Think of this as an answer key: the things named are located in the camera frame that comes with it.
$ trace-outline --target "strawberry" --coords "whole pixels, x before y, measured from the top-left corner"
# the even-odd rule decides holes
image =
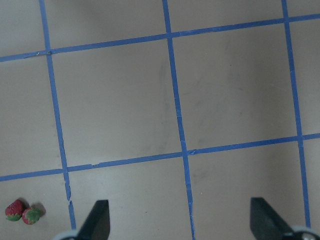
[[[31,225],[35,224],[36,222],[39,221],[41,212],[38,208],[36,207],[29,207],[26,210],[24,210],[22,214],[22,220],[24,221],[25,224]]]
[[[18,221],[23,212],[24,212],[24,204],[19,199],[15,200],[5,209],[6,219],[9,221]]]

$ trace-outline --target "grid square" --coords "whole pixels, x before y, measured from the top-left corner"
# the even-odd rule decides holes
[[[284,26],[174,40],[188,149],[295,136]]]
[[[303,134],[320,132],[320,20],[290,24]]]
[[[289,17],[320,14],[319,0],[287,0]]]
[[[309,206],[310,206],[310,221],[312,229],[317,233],[320,232],[320,139],[313,139],[304,141],[304,154],[305,154],[305,165],[306,175],[308,183],[309,193]]]
[[[173,32],[282,18],[279,0],[168,0]]]
[[[0,176],[61,169],[46,57],[0,63]]]
[[[64,176],[40,176],[0,182],[0,218],[2,239],[51,240],[55,235],[70,230],[70,217]],[[13,201],[23,198],[30,206],[43,206],[45,215],[34,225],[6,220],[4,211]]]
[[[0,1],[0,56],[45,48],[38,0]]]
[[[159,0],[46,0],[54,48],[163,34]]]
[[[192,239],[181,158],[70,172],[77,226],[109,200],[110,240]]]
[[[189,163],[197,240],[253,240],[251,197],[263,197],[289,225],[305,225],[296,142],[194,155]]]
[[[165,40],[53,56],[69,166],[181,151]]]

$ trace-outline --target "gray floor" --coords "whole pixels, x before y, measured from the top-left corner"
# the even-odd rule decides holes
[[[191,240],[190,208],[195,239],[253,240],[251,197],[320,232],[319,0],[0,5],[0,207],[46,209],[3,215],[4,238],[79,228],[99,199],[110,240]]]

